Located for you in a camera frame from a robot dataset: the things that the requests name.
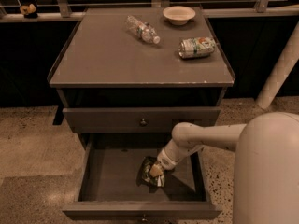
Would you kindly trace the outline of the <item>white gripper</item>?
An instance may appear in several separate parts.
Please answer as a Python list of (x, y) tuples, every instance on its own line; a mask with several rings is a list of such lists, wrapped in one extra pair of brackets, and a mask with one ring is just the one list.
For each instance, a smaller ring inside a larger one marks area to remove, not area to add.
[(178, 165), (177, 161), (172, 161), (167, 156), (164, 149), (162, 149), (158, 154), (157, 162), (158, 163), (154, 163), (149, 170), (149, 174), (152, 177), (162, 175), (164, 173), (164, 170), (173, 170)]

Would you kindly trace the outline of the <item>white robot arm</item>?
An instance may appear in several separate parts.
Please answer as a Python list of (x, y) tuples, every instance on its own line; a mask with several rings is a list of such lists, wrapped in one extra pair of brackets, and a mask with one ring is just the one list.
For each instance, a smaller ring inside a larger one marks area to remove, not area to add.
[(175, 168), (203, 145), (235, 152), (233, 223), (299, 224), (299, 115), (266, 113), (247, 124), (177, 124), (150, 168)]

